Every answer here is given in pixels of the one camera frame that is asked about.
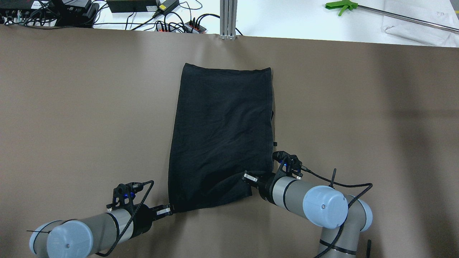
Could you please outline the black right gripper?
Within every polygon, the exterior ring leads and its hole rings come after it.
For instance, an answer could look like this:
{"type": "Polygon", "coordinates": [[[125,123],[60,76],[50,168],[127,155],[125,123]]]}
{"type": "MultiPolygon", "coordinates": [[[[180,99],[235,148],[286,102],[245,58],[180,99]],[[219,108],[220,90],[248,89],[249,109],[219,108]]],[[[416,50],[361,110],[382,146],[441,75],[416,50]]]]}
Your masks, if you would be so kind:
{"type": "Polygon", "coordinates": [[[284,187],[282,185],[283,175],[269,173],[261,176],[244,171],[242,180],[251,187],[257,187],[262,199],[275,205],[283,204],[284,187]]]}

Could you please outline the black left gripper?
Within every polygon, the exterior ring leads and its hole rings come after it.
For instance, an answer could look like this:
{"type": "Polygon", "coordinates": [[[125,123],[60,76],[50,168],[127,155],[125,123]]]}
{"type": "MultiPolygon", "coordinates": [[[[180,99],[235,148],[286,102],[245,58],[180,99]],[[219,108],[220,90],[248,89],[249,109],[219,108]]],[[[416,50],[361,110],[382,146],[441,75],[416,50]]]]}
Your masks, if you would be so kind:
{"type": "Polygon", "coordinates": [[[134,210],[136,210],[137,207],[139,207],[139,209],[132,222],[133,232],[131,238],[135,238],[149,231],[151,229],[154,216],[156,218],[163,218],[174,214],[174,207],[171,204],[156,206],[155,211],[153,208],[149,208],[145,204],[135,205],[134,210]]]}

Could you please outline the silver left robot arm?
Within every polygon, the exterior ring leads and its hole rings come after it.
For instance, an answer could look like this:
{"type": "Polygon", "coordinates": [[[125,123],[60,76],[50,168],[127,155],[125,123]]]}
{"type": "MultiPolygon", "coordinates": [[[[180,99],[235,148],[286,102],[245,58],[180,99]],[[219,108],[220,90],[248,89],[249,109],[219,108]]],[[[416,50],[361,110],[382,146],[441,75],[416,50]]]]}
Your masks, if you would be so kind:
{"type": "Polygon", "coordinates": [[[116,209],[85,219],[54,220],[32,231],[29,248],[38,258],[85,258],[146,233],[152,223],[172,215],[170,205],[141,205],[136,216],[116,209]]]}

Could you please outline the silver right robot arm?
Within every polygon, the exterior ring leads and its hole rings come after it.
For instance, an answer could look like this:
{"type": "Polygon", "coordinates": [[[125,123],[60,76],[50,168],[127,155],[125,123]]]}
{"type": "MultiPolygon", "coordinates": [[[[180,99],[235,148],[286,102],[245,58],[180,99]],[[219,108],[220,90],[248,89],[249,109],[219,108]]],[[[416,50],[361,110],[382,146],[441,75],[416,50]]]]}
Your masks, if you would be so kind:
{"type": "Polygon", "coordinates": [[[243,180],[258,189],[262,199],[309,220],[322,228],[317,258],[355,258],[360,233],[373,221],[372,209],[360,198],[372,188],[371,183],[342,184],[346,188],[364,188],[358,195],[346,195],[335,189],[339,183],[326,179],[327,186],[301,179],[307,168],[256,175],[245,171],[243,180]]]}

